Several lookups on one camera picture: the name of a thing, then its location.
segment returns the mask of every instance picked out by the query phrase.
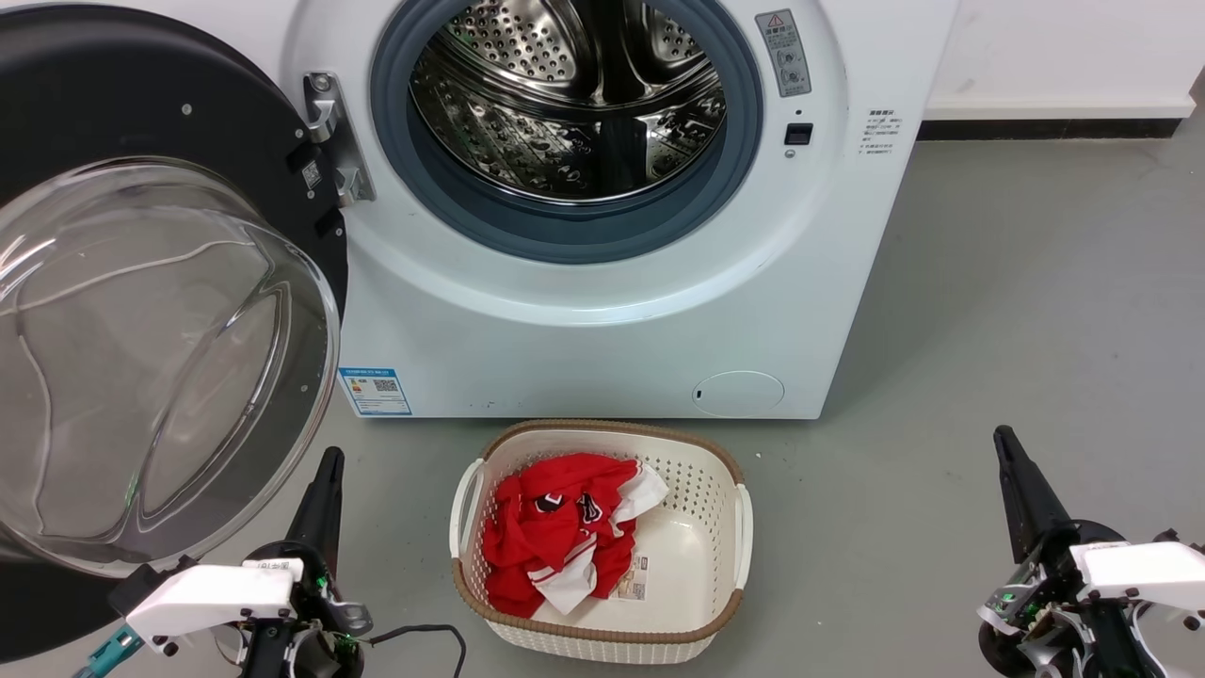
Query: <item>door hinge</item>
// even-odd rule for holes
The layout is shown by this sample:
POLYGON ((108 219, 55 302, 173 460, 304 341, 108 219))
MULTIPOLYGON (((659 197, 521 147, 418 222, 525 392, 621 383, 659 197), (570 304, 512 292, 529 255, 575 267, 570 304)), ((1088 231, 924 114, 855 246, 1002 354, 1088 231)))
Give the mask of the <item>door hinge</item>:
POLYGON ((339 206, 376 200, 376 189, 364 165, 364 154, 347 114, 339 78, 329 71, 307 72, 302 78, 310 141, 322 145, 335 166, 339 206))

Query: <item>cable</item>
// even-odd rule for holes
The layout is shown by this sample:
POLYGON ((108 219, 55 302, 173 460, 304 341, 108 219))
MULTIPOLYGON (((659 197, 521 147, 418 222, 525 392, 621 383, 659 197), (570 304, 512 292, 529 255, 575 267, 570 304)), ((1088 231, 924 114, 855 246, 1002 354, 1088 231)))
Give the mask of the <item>cable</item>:
POLYGON ((464 658, 465 655, 469 654, 469 645, 464 643, 464 636, 460 635, 460 631, 458 631, 457 627, 452 626, 451 624, 419 624, 417 626, 402 626, 400 629, 394 629, 388 633, 381 633, 380 636, 374 636, 364 642, 371 647, 376 647, 387 641, 392 641, 398 636, 404 636, 406 633, 410 633, 411 631, 418 631, 418 632, 451 631, 452 635, 455 636, 455 642, 460 643, 460 659, 457 660, 455 662, 455 672, 452 673, 452 678, 460 678, 460 668, 464 667, 464 658))

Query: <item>sticker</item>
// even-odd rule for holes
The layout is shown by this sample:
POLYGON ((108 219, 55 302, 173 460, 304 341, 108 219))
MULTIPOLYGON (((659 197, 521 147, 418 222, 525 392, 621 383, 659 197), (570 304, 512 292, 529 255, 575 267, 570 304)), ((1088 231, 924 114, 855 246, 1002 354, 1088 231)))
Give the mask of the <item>sticker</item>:
POLYGON ((410 403, 392 370, 341 367, 343 391, 360 417, 410 417, 410 403))
POLYGON ((757 28, 765 39, 765 48, 774 61, 775 78, 778 81, 780 96, 797 96, 812 90, 812 79, 807 75, 807 59, 804 58, 804 43, 795 30, 795 17, 790 10, 766 12, 754 17, 757 28))
POLYGON ((611 597, 621 601, 643 601, 648 594, 648 556, 631 554, 631 566, 616 584, 611 597))
POLYGON ((318 160, 310 160, 310 164, 301 167, 301 176, 305 178, 305 187, 313 188, 322 181, 322 171, 318 169, 318 160))
POLYGON ((301 582, 301 574, 305 573, 305 562, 299 558, 274 558, 269 560, 245 560, 242 561, 243 567, 254 567, 255 570, 283 570, 293 576, 293 582, 301 582))
POLYGON ((871 108, 866 113, 866 128, 862 130, 858 154, 889 155, 894 153, 903 128, 904 118, 897 116, 894 108, 871 108))

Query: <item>laundry basket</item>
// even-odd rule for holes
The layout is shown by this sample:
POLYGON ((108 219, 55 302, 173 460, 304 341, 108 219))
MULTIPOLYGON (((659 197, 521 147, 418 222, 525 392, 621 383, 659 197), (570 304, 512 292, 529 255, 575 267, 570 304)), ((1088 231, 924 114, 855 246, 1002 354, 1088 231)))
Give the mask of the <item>laundry basket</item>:
POLYGON ((678 664, 699 655, 736 614, 753 554, 753 507, 736 462, 718 446, 677 431, 605 421, 513 426, 469 466, 452 505, 453 580, 469 607, 502 639, 533 650, 618 664, 678 664), (563 615, 545 605, 531 619, 489 605, 482 554, 494 491, 533 464, 572 453, 639 459, 669 495, 636 521, 640 589, 587 599, 563 615), (633 600, 639 591, 643 600, 633 600))

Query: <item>gray floor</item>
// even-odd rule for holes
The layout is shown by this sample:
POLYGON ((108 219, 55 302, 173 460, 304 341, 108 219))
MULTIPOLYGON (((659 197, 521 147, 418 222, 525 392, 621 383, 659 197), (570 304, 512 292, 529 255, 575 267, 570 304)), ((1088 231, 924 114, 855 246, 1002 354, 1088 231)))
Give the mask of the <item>gray floor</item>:
MULTIPOLYGON (((459 601, 449 499, 501 424, 362 423, 336 399, 316 448, 349 455, 345 591, 382 629, 457 624, 469 678, 992 676, 975 608, 1011 572, 997 424, 1075 515, 1205 541, 1203 158, 1201 114, 1170 141, 919 146, 824 418, 676 424, 737 456, 757 508, 745 605, 693 664, 516 649, 459 601)), ((212 560, 277 538, 317 460, 212 560)), ((96 642, 0 678, 70 676, 96 642)), ((370 650, 368 676, 451 676, 454 660, 449 637, 406 637, 370 650)), ((114 676, 230 672, 201 644, 114 676)))

